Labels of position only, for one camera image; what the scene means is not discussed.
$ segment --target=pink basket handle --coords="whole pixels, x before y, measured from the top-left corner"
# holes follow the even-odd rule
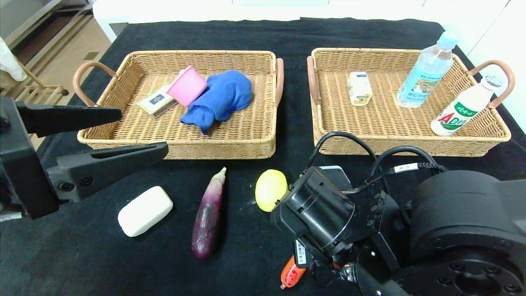
[[[88,68],[95,66],[104,70],[111,77],[117,76],[115,71],[113,71],[108,66],[100,62],[91,61],[80,65],[80,67],[77,69],[77,71],[75,71],[75,74],[73,75],[73,89],[75,90],[75,93],[78,95],[78,97],[84,102],[84,104],[86,104],[86,106],[89,107],[95,106],[95,103],[93,103],[93,101],[90,100],[89,97],[80,89],[80,78],[82,78],[82,75],[86,73],[86,70],[88,70]]]
[[[318,81],[316,80],[316,72],[314,70],[314,59],[311,55],[307,57],[307,75],[309,76],[310,96],[314,100],[314,103],[319,105],[320,99],[318,97]]]
[[[506,89],[500,96],[498,96],[495,100],[491,101],[488,104],[488,107],[497,108],[497,106],[500,105],[502,101],[504,101],[504,99],[511,93],[511,91],[513,91],[513,88],[515,87],[515,74],[511,70],[510,66],[508,66],[505,62],[499,61],[499,60],[490,60],[490,61],[484,62],[480,64],[480,66],[475,67],[474,69],[468,71],[467,74],[473,76],[477,74],[480,70],[486,68],[488,65],[499,66],[504,71],[504,73],[506,74],[506,77],[508,78],[508,87],[506,87]]]
[[[283,67],[283,59],[276,59],[276,102],[275,105],[278,107],[279,102],[281,102],[281,96],[283,96],[283,83],[285,81],[285,72]]]

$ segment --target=small carton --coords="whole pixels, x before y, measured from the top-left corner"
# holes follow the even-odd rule
[[[353,106],[364,106],[372,98],[371,84],[366,72],[351,72],[347,89]]]

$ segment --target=orange sausage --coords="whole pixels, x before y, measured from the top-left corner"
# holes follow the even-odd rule
[[[289,262],[283,268],[281,272],[281,286],[280,288],[290,288],[296,285],[303,274],[307,271],[307,268],[298,268],[294,263],[294,255],[290,257]]]

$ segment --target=bottle cap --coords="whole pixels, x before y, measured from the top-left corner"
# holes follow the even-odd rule
[[[504,84],[504,82],[497,75],[487,75],[486,77],[482,78],[480,84],[482,84],[482,86],[491,91],[495,91],[496,89],[501,87]]]
[[[458,35],[452,31],[445,31],[438,39],[438,45],[447,50],[452,50],[459,42]]]

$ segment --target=black tablecloth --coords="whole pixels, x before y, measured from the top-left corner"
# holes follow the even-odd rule
[[[281,291],[279,275],[292,254],[291,242],[254,204],[255,182],[266,169],[278,169],[289,182],[305,167],[313,149],[306,57],[316,47],[425,48],[438,39],[437,23],[355,19],[301,19],[292,22],[203,22],[130,24],[101,62],[117,69],[140,50],[269,50],[285,61],[285,90],[278,110],[276,154],[251,161],[162,161],[100,191],[82,203],[31,221],[2,222],[1,295],[357,295],[345,283],[316,286],[310,276]],[[472,65],[458,49],[466,66]],[[109,77],[94,70],[83,84],[97,99]],[[75,96],[71,104],[80,104]],[[451,169],[475,170],[501,180],[522,179],[526,137],[508,112],[498,108],[512,139],[484,157],[438,157]],[[38,150],[46,167],[55,157],[89,151],[76,133],[48,137]],[[392,157],[386,165],[414,162]],[[365,156],[320,156],[319,165],[339,164],[355,183],[370,166]],[[226,166],[223,232],[219,251],[197,260],[190,236],[200,199],[210,177]],[[398,200],[408,200],[428,174],[392,176]],[[162,186],[174,209],[147,233],[129,238],[117,213],[146,189]]]

